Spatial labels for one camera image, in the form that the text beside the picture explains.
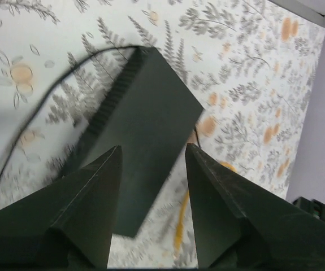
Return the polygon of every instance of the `yellow cable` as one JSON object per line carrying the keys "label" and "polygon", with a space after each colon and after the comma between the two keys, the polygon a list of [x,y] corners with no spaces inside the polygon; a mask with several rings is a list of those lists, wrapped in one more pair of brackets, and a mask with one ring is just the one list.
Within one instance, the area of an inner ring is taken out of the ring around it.
{"label": "yellow cable", "polygon": [[183,241],[183,230],[184,230],[184,217],[185,217],[185,210],[187,206],[187,202],[189,200],[189,190],[186,192],[183,203],[181,205],[180,214],[179,214],[179,221],[176,225],[176,232],[175,232],[175,239],[174,239],[174,248],[175,248],[175,256],[180,253],[181,243]]}

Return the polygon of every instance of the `leaf pattern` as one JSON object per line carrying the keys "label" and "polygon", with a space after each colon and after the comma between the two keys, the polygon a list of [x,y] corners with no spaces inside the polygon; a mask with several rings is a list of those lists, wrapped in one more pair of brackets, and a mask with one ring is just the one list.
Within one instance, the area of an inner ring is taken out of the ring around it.
{"label": "leaf pattern", "polygon": [[9,60],[8,57],[6,56],[6,54],[0,50],[0,61],[5,65],[5,66],[10,66],[9,64]]}
{"label": "leaf pattern", "polygon": [[5,69],[2,68],[1,71],[2,71],[2,74],[3,74],[5,77],[8,77],[8,72],[5,71]]}
{"label": "leaf pattern", "polygon": [[[124,42],[104,27],[101,18],[98,19],[98,26],[102,37],[108,43]],[[83,34],[81,39],[88,54],[96,52],[96,48],[87,40],[86,35]],[[77,88],[66,82],[61,83],[60,86],[64,95],[54,94],[52,96],[54,104],[50,106],[46,123],[58,124],[61,121],[72,120],[73,126],[78,126],[82,119],[89,120],[110,89],[121,65],[127,60],[125,52],[117,52],[113,56],[115,61],[119,63],[117,67],[104,54],[99,54],[91,58],[94,72],[88,72],[83,67],[76,69],[73,75],[77,82]],[[68,53],[68,61],[71,67],[77,64],[77,60],[71,53]]]}
{"label": "leaf pattern", "polygon": [[0,76],[0,86],[11,86],[11,85],[12,85],[12,81],[10,79]]}
{"label": "leaf pattern", "polygon": [[175,72],[180,76],[182,81],[187,84],[188,71],[184,64],[184,40],[181,39],[179,50],[177,51],[177,57],[175,60]]}
{"label": "leaf pattern", "polygon": [[132,17],[129,16],[129,19],[137,29],[144,46],[154,47],[155,44],[157,43],[157,39],[152,34],[150,34],[145,28],[143,28],[137,21],[135,21]]}
{"label": "leaf pattern", "polygon": [[[28,180],[28,188],[19,183],[23,179]],[[20,200],[23,190],[28,189],[33,193],[41,188],[41,184],[35,181],[34,170],[25,164],[9,165],[0,180],[0,209],[8,206],[10,201]]]}
{"label": "leaf pattern", "polygon": [[164,46],[164,58],[166,59],[166,61],[170,64],[170,66],[174,66],[173,62],[174,62],[174,43],[172,40],[172,34],[171,34],[171,28],[170,28],[170,24],[168,21],[165,21],[165,25],[166,25],[166,42],[165,42],[165,46]]}
{"label": "leaf pattern", "polygon": [[256,1],[252,5],[246,0],[241,0],[243,8],[243,16],[240,19],[240,30],[241,33],[237,37],[239,44],[246,41],[250,35],[257,34],[259,25],[262,23],[265,11],[265,0]]}
{"label": "leaf pattern", "polygon": [[220,83],[212,73],[209,73],[206,79],[201,78],[199,75],[194,75],[191,80],[192,88],[201,92],[206,92],[210,90],[213,86],[219,84]]}
{"label": "leaf pattern", "polygon": [[85,0],[74,0],[74,5],[79,10],[80,13],[84,13],[89,5]]}
{"label": "leaf pattern", "polygon": [[55,65],[54,61],[52,60],[47,60],[45,63],[44,63],[44,67],[46,67],[47,69],[49,68],[53,68]]}
{"label": "leaf pattern", "polygon": [[284,66],[283,72],[281,73],[281,79],[286,78],[287,71],[292,67],[293,61],[289,60],[288,63]]}
{"label": "leaf pattern", "polygon": [[233,64],[236,70],[236,77],[239,77],[243,72],[246,77],[249,76],[249,72],[253,67],[253,76],[255,77],[259,71],[266,66],[270,69],[269,63],[263,59],[262,53],[259,51],[258,47],[255,47],[255,55],[253,55],[247,45],[244,45],[245,56],[243,58],[236,56],[230,58],[229,61]]}
{"label": "leaf pattern", "polygon": [[34,45],[30,45],[33,54],[40,56],[38,49]]}
{"label": "leaf pattern", "polygon": [[231,75],[231,68],[228,65],[221,66],[220,72],[219,72],[219,78],[221,83],[225,84],[226,81],[229,79]]}
{"label": "leaf pattern", "polygon": [[[98,27],[107,44],[113,47],[123,47],[126,45],[124,38],[120,38],[117,34],[113,34],[111,31],[109,31],[102,18],[98,18]],[[121,63],[121,65],[126,64],[128,56],[127,50],[116,50],[112,52],[112,54],[116,57],[116,60]]]}
{"label": "leaf pattern", "polygon": [[309,90],[303,97],[302,102],[300,104],[300,109],[304,112],[307,108],[308,101],[310,98],[311,91]]}
{"label": "leaf pattern", "polygon": [[221,128],[221,131],[225,134],[224,137],[228,142],[224,142],[221,136],[218,136],[218,139],[216,139],[215,141],[223,144],[252,143],[248,140],[249,133],[244,123],[245,117],[241,113],[241,111],[239,111],[234,115],[232,119],[228,120],[228,123],[226,123],[224,127]]}
{"label": "leaf pattern", "polygon": [[44,183],[51,184],[56,177],[58,177],[62,166],[64,166],[67,158],[72,153],[74,147],[67,144],[63,148],[63,152],[60,156],[51,157],[45,162],[45,167],[48,170],[48,175],[44,179]]}
{"label": "leaf pattern", "polygon": [[14,93],[14,98],[13,98],[13,104],[14,104],[14,109],[19,108],[19,103],[20,103],[20,97],[17,92]]}
{"label": "leaf pattern", "polygon": [[37,154],[28,154],[27,155],[27,161],[28,162],[32,162],[32,163],[36,163],[40,161],[40,156]]}
{"label": "leaf pattern", "polygon": [[313,67],[311,74],[309,74],[308,81],[307,81],[307,86],[309,86],[309,87],[313,87],[316,70],[317,70],[317,68]]}
{"label": "leaf pattern", "polygon": [[226,36],[227,30],[236,32],[234,29],[236,20],[232,13],[226,10],[218,11],[212,3],[206,6],[203,13],[206,19],[201,18],[196,9],[189,8],[186,14],[180,17],[179,26],[186,30],[193,29],[197,35],[208,33],[211,38],[220,40]]}
{"label": "leaf pattern", "polygon": [[254,102],[259,99],[262,94],[262,90],[258,88],[256,82],[249,82],[247,85],[239,85],[232,90],[229,90],[229,96],[234,102],[238,100],[246,106],[249,102]]}
{"label": "leaf pattern", "polygon": [[11,60],[11,64],[12,64],[12,65],[15,65],[15,64],[17,64],[18,62],[20,62],[21,60],[23,60],[23,56],[21,56],[21,55],[16,56],[16,57],[14,57],[14,58]]}
{"label": "leaf pattern", "polygon": [[0,8],[2,10],[9,10],[9,13],[13,16],[16,12],[20,14],[20,10],[24,9],[28,13],[31,11],[35,12],[43,20],[50,18],[54,24],[59,22],[58,18],[52,12],[51,6],[43,6],[41,0],[33,0],[32,2],[29,0],[0,0]]}
{"label": "leaf pattern", "polygon": [[101,5],[108,5],[111,6],[112,0],[98,0]]}

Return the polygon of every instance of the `white wall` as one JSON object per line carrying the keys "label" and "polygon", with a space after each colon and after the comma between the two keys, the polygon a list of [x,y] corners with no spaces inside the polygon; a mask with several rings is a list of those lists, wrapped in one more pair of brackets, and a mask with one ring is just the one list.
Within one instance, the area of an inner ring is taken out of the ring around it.
{"label": "white wall", "polygon": [[325,203],[325,42],[291,175],[287,200],[299,196]]}

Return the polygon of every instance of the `gray fern pattern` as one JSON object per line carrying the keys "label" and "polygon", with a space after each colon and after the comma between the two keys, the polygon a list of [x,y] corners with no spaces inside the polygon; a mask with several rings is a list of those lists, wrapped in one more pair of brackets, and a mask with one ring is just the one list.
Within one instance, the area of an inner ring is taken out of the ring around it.
{"label": "gray fern pattern", "polygon": [[[111,47],[121,47],[124,45],[124,39],[113,34],[104,24],[102,18],[98,18],[98,29]],[[97,49],[92,45],[85,34],[81,37],[82,44],[87,54],[92,55]],[[75,57],[68,53],[68,62],[73,68],[77,64]],[[73,75],[77,82],[72,86],[63,82],[60,88],[64,95],[54,94],[52,96],[54,104],[50,106],[50,113],[46,122],[48,124],[58,124],[61,121],[71,120],[73,126],[77,126],[82,119],[89,120],[99,107],[99,104],[108,93],[114,78],[121,71],[121,68],[127,62],[129,52],[127,50],[116,50],[112,52],[112,58],[104,53],[91,57],[94,71],[87,71],[81,67],[74,71]]]}
{"label": "gray fern pattern", "polygon": [[52,6],[44,6],[41,0],[0,0],[0,8],[9,11],[12,16],[20,14],[20,10],[25,10],[27,13],[33,11],[43,20],[49,18],[54,24],[59,22],[51,10]]}
{"label": "gray fern pattern", "polygon": [[[202,104],[204,151],[284,198],[324,34],[268,0],[0,0],[0,86],[17,85],[21,97],[33,91],[19,113],[90,56],[33,120],[42,140],[23,136],[23,152],[13,154],[3,176],[0,208],[53,183],[133,49],[97,52],[130,45],[157,48]],[[0,112],[17,113],[6,102],[11,97],[0,87]],[[0,146],[20,125],[10,119],[1,125]],[[25,154],[38,159],[30,163]],[[109,268],[197,267],[187,191],[182,153],[139,234],[112,237]]]}
{"label": "gray fern pattern", "polygon": [[209,3],[202,11],[206,17],[201,17],[199,11],[189,8],[186,14],[180,17],[180,27],[186,30],[193,29],[196,35],[209,34],[211,38],[222,40],[227,31],[236,32],[236,20],[232,13],[227,10],[218,10],[212,3]]}

